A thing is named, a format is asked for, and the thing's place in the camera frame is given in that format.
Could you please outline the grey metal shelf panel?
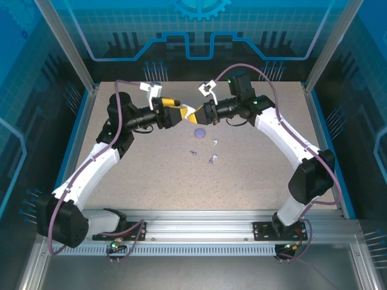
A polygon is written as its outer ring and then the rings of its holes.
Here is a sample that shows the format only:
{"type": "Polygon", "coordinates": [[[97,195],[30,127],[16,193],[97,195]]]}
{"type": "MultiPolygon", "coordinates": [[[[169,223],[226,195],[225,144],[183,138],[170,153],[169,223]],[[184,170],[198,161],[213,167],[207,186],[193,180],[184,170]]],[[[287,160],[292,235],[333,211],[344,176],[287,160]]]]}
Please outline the grey metal shelf panel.
{"type": "Polygon", "coordinates": [[[54,257],[38,290],[361,290],[345,252],[272,257],[54,257]]]}

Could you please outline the aluminium table side rail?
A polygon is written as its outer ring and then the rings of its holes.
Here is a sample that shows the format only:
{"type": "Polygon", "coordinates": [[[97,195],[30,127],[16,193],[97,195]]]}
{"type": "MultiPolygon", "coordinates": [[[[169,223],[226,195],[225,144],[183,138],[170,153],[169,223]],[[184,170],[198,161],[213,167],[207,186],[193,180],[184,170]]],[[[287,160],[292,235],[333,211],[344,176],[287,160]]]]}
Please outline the aluminium table side rail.
{"type": "Polygon", "coordinates": [[[49,193],[49,196],[51,196],[54,193],[54,190],[60,187],[77,168],[77,161],[80,156],[80,151],[91,117],[96,95],[97,92],[91,93],[87,90],[83,93],[81,104],[71,131],[65,154],[63,156],[57,180],[53,187],[53,191],[49,193]]]}
{"type": "Polygon", "coordinates": [[[342,189],[342,199],[341,199],[340,205],[337,207],[341,209],[343,216],[346,219],[356,219],[357,217],[351,202],[350,195],[348,193],[347,186],[345,184],[345,180],[342,175],[339,162],[337,160],[333,142],[331,140],[328,127],[325,122],[325,118],[324,118],[321,106],[319,104],[317,95],[314,90],[312,90],[311,92],[307,92],[305,89],[304,91],[305,91],[304,95],[307,102],[307,106],[311,115],[314,130],[317,136],[317,142],[319,144],[319,148],[322,150],[330,149],[330,151],[332,151],[332,153],[336,158],[334,172],[340,184],[340,187],[342,189]]]}

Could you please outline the aluminium frame post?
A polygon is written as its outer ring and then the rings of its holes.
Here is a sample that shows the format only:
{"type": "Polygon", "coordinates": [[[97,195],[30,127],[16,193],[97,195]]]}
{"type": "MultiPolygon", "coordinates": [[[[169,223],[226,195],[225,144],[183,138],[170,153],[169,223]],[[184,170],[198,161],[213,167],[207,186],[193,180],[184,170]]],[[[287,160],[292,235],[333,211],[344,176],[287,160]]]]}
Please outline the aluminium frame post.
{"type": "Polygon", "coordinates": [[[68,34],[61,18],[54,8],[54,5],[51,3],[51,0],[34,0],[34,2],[43,15],[46,23],[54,34],[68,60],[70,61],[70,64],[74,68],[85,89],[90,94],[93,94],[96,88],[94,81],[88,72],[79,52],[77,51],[73,40],[68,34]]]}
{"type": "Polygon", "coordinates": [[[355,18],[359,8],[364,0],[348,0],[342,14],[340,15],[335,27],[333,28],[327,42],[315,62],[308,79],[305,83],[305,93],[311,94],[317,81],[327,67],[332,58],[336,48],[341,43],[345,33],[355,18]]]}

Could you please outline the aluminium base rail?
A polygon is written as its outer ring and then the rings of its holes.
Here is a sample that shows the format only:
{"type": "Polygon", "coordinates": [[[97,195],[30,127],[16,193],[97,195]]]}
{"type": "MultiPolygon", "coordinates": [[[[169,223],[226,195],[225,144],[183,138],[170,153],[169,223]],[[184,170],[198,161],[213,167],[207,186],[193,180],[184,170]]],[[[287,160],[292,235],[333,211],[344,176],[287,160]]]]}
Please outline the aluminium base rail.
{"type": "MultiPolygon", "coordinates": [[[[256,240],[254,223],[270,223],[274,210],[118,210],[130,224],[145,221],[143,241],[153,243],[286,243],[292,240],[256,240]]],[[[85,210],[88,217],[102,210],[85,210]]],[[[303,240],[316,244],[363,242],[360,222],[346,219],[340,210],[307,213],[303,240]]]]}

